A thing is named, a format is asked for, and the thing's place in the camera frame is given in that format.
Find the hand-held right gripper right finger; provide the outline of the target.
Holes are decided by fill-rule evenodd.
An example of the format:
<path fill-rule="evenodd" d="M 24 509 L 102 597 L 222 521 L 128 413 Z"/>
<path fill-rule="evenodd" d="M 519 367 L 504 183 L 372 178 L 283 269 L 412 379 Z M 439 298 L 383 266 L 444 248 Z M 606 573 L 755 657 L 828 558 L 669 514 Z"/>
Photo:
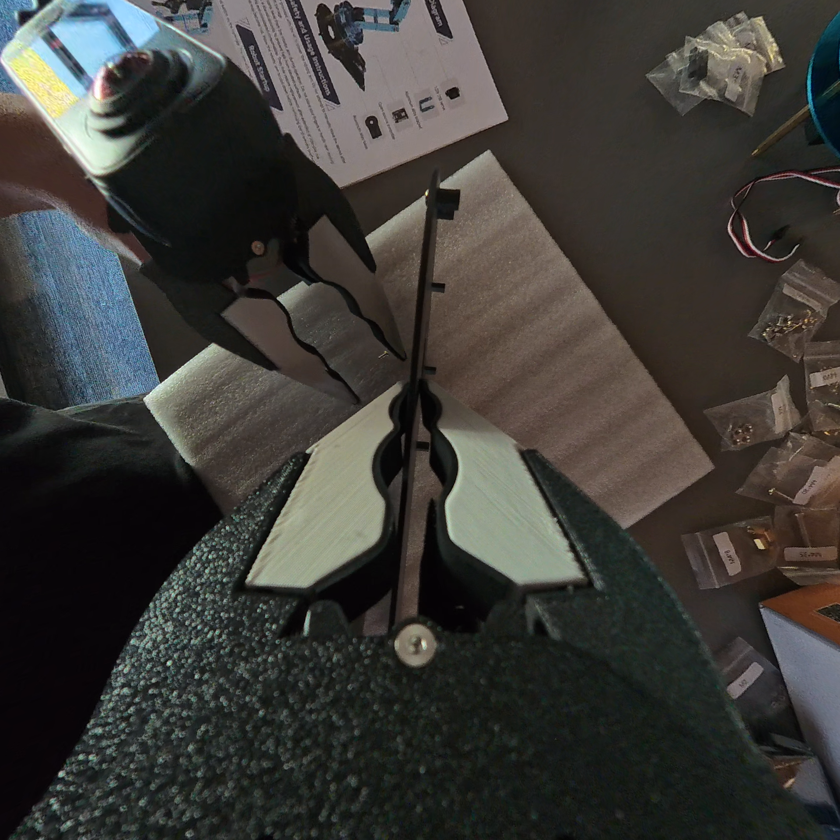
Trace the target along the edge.
<path fill-rule="evenodd" d="M 420 612 L 444 627 L 477 627 L 500 602 L 587 586 L 518 444 L 434 383 L 422 408 L 442 487 L 427 514 Z"/>

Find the printed instruction leaflet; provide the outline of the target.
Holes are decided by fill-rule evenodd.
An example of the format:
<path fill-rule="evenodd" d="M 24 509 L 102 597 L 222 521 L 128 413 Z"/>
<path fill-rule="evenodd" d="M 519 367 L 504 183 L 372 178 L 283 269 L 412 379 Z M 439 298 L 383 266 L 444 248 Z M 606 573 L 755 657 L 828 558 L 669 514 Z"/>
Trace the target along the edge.
<path fill-rule="evenodd" d="M 507 120 L 461 1 L 139 1 L 249 75 L 347 186 Z"/>

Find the white foam sheet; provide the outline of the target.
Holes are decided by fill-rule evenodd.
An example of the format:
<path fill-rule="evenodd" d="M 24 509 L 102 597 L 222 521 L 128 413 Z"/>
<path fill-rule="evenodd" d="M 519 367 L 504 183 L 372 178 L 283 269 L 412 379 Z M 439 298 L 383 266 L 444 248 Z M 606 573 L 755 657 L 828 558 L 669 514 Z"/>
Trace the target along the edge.
<path fill-rule="evenodd" d="M 437 234 L 434 382 L 624 527 L 708 474 L 703 448 L 494 155 L 444 185 L 460 206 Z M 144 403 L 224 512 L 359 410 L 215 345 Z"/>

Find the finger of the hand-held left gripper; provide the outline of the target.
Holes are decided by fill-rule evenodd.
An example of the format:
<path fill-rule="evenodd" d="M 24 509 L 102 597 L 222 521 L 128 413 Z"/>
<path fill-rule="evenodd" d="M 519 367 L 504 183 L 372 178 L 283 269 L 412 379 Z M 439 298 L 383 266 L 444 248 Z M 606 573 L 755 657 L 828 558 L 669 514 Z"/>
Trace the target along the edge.
<path fill-rule="evenodd" d="M 248 290 L 222 310 L 222 318 L 287 378 L 347 403 L 359 402 L 320 352 L 298 338 L 289 312 L 270 292 Z"/>
<path fill-rule="evenodd" d="M 404 361 L 406 351 L 382 284 L 328 216 L 322 215 L 309 229 L 307 247 L 297 263 L 302 275 L 337 289 L 352 313 L 365 320 L 380 343 Z"/>

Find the black metal chassis plate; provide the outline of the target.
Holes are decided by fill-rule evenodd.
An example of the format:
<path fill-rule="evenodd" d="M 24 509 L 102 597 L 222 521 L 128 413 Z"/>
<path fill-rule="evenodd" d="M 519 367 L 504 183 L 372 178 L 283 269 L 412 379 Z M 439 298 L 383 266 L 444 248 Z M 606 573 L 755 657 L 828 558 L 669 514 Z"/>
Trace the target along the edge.
<path fill-rule="evenodd" d="M 413 323 L 413 347 L 409 364 L 409 378 L 404 390 L 402 406 L 403 456 L 400 509 L 397 533 L 400 541 L 399 575 L 394 589 L 389 615 L 389 628 L 412 618 L 416 607 L 410 603 L 412 577 L 409 570 L 408 545 L 414 497 L 415 472 L 418 452 L 421 384 L 426 373 L 426 351 L 432 296 L 445 291 L 445 284 L 434 281 L 437 226 L 440 219 L 452 220 L 459 209 L 459 190 L 446 190 L 440 186 L 439 170 L 434 170 L 425 193 L 425 220 L 423 245 L 416 287 L 416 305 Z"/>

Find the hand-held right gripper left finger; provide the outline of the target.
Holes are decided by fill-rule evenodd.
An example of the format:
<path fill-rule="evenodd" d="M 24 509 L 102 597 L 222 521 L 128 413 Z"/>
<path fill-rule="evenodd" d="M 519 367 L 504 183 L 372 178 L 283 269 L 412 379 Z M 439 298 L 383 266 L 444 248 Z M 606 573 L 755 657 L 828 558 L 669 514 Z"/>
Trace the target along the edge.
<path fill-rule="evenodd" d="M 396 580 L 388 484 L 402 465 L 394 385 L 311 446 L 245 579 L 252 590 L 338 603 L 353 621 Z"/>

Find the orange cardboard box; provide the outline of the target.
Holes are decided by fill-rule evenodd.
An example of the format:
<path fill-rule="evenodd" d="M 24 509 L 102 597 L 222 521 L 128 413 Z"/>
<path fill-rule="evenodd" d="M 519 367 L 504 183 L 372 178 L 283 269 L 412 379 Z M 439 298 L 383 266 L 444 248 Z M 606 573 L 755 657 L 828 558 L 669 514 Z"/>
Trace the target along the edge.
<path fill-rule="evenodd" d="M 760 612 L 805 740 L 838 795 L 839 586 L 805 586 Z"/>

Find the scattered small screw bags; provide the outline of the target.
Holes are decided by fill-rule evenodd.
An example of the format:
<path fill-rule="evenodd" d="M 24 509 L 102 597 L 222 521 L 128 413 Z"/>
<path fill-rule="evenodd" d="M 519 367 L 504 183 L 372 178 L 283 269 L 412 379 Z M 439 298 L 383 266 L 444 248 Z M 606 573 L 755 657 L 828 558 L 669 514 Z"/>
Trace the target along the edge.
<path fill-rule="evenodd" d="M 698 38 L 647 74 L 680 113 L 701 99 L 729 101 L 749 115 L 762 73 L 784 66 L 763 18 L 740 13 L 716 22 Z M 731 197 L 728 235 L 748 259 L 779 265 L 799 250 L 802 238 L 788 227 L 766 243 L 752 236 L 745 204 L 762 186 L 803 181 L 835 193 L 837 163 L 808 170 L 786 169 L 760 175 Z M 681 539 L 701 590 L 720 589 L 769 570 L 777 570 L 798 590 L 822 583 L 838 585 L 838 340 L 813 341 L 831 307 L 838 304 L 838 281 L 803 260 L 778 280 L 749 333 L 793 362 L 804 365 L 807 412 L 801 418 L 787 375 L 771 389 L 705 411 L 723 451 L 773 443 L 738 494 L 773 505 L 773 514 L 737 521 Z M 813 749 L 771 734 L 778 717 L 793 706 L 780 667 L 772 666 L 747 642 L 735 638 L 717 663 L 742 718 L 781 774 L 792 776 Z"/>

